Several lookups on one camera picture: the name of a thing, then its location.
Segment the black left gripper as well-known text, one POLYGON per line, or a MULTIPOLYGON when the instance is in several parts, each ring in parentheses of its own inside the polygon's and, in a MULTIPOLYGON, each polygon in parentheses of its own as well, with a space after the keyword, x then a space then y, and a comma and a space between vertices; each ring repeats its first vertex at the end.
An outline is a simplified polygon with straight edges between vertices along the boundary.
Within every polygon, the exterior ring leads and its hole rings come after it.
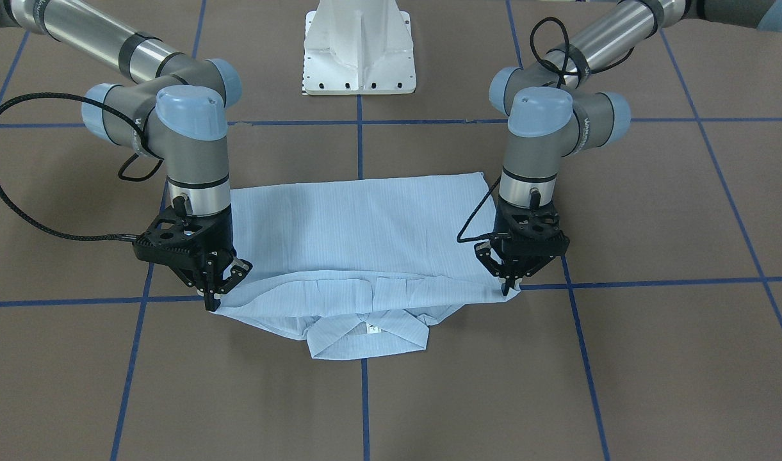
POLYGON ((554 202, 532 209, 501 200, 494 233, 495 238, 475 245, 475 254, 491 275, 501 279, 503 296, 515 291, 523 277, 564 255, 570 242, 560 228, 554 202))

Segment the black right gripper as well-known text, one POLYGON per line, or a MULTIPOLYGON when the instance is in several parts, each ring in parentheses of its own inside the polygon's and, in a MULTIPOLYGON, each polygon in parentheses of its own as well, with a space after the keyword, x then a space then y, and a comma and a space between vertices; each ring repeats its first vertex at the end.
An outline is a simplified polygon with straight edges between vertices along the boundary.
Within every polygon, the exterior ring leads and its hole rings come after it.
POLYGON ((250 261, 236 257, 229 208, 206 218, 181 218, 174 208, 165 208, 133 242, 133 250, 137 259, 168 266, 187 286, 203 290, 209 312, 252 268, 250 261))

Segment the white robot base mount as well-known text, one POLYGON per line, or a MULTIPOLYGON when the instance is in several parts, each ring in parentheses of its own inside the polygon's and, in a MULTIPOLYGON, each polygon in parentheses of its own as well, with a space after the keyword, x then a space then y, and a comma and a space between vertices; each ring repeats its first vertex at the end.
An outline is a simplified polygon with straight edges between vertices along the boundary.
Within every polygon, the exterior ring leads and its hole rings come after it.
POLYGON ((395 1, 321 1, 305 15, 306 95, 414 93, 411 16, 395 1))

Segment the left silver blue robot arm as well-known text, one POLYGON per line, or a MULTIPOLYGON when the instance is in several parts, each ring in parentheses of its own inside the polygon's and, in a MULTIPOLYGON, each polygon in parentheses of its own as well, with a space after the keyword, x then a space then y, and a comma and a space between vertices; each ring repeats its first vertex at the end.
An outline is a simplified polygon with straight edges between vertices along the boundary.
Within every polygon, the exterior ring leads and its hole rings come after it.
POLYGON ((581 85, 683 19, 782 32, 782 1, 619 1, 575 36, 561 27, 560 45, 491 81, 489 100, 507 117, 509 139, 495 184, 494 229, 475 238, 475 254, 503 295, 569 247, 553 204, 563 158, 617 141, 631 123, 624 97, 584 93, 581 85))

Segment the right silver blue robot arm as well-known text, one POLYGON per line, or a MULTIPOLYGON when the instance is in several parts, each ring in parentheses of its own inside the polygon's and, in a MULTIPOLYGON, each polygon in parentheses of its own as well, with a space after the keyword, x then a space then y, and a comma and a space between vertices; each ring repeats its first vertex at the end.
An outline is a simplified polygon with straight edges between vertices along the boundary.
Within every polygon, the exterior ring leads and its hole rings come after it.
POLYGON ((22 28, 80 50, 117 70, 131 86, 99 84, 84 96, 36 92, 0 105, 0 116, 39 99, 79 102, 96 137, 132 149, 126 161, 152 158, 167 170, 170 204, 141 234, 80 236, 46 227, 4 192, 25 222, 58 238, 121 241, 140 261, 168 266, 215 312, 250 272, 233 244, 225 111, 241 98, 238 71, 224 60, 197 60, 83 1, 0 1, 0 28, 22 28))

